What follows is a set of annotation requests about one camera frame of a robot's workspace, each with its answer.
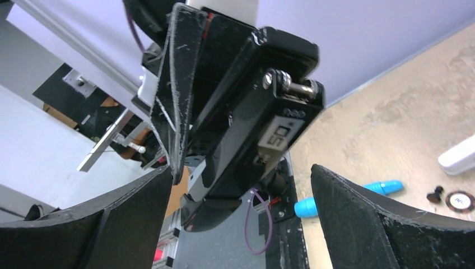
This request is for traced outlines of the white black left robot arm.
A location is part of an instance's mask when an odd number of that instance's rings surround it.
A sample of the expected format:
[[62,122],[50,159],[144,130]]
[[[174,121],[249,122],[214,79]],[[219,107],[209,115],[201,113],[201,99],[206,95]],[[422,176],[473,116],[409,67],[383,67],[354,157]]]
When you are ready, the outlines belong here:
[[124,1],[133,32],[152,44],[142,55],[145,79],[132,102],[152,130],[178,184],[194,144],[218,105],[233,95],[241,49],[256,29],[256,1]]

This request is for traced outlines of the white stapler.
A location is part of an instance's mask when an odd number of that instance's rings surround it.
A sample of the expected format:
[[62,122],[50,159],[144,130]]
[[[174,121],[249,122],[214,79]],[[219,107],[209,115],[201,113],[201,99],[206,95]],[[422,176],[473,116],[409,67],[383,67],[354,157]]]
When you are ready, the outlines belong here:
[[447,175],[459,175],[473,169],[474,135],[441,154],[438,163]]

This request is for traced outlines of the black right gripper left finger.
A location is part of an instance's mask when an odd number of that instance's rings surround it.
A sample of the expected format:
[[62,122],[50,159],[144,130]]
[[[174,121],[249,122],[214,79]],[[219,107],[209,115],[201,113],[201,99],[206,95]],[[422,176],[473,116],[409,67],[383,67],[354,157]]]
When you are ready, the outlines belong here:
[[1,224],[2,268],[151,268],[170,168],[34,221]]

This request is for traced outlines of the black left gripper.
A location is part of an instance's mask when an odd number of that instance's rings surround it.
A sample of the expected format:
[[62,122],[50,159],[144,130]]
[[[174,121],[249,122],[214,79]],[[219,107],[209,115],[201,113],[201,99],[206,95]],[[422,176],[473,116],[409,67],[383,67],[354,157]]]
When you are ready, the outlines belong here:
[[189,126],[255,27],[176,3],[141,8],[141,29],[152,39],[142,57],[141,102],[177,185],[189,152]]

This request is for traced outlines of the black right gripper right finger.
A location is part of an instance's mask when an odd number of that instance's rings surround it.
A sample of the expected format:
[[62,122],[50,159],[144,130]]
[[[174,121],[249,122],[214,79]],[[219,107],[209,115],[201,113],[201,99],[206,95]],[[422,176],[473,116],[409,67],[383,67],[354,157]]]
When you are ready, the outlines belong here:
[[334,268],[473,268],[474,222],[411,207],[315,164],[311,187]]

